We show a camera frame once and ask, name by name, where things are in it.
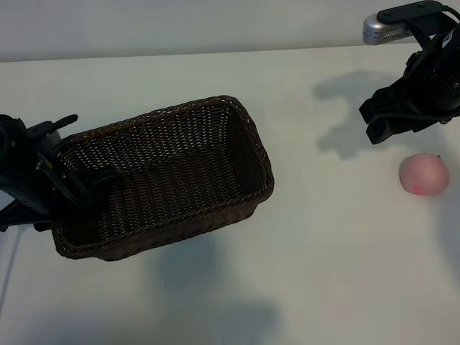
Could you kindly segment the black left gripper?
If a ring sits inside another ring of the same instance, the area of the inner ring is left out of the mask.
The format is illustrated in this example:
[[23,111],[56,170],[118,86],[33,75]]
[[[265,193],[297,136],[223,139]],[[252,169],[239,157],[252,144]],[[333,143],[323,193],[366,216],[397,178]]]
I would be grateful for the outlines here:
[[103,193],[92,193],[117,176],[113,169],[87,170],[77,176],[57,159],[57,147],[1,145],[1,191],[14,198],[1,209],[1,231],[10,226],[49,224],[56,219],[97,219]]

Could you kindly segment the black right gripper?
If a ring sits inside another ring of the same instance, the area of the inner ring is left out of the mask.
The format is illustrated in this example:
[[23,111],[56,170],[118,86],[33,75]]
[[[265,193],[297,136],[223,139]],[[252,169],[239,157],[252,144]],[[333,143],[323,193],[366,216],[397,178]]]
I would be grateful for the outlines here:
[[402,80],[378,89],[360,107],[367,136],[379,144],[459,115],[459,31],[435,36],[407,61]]

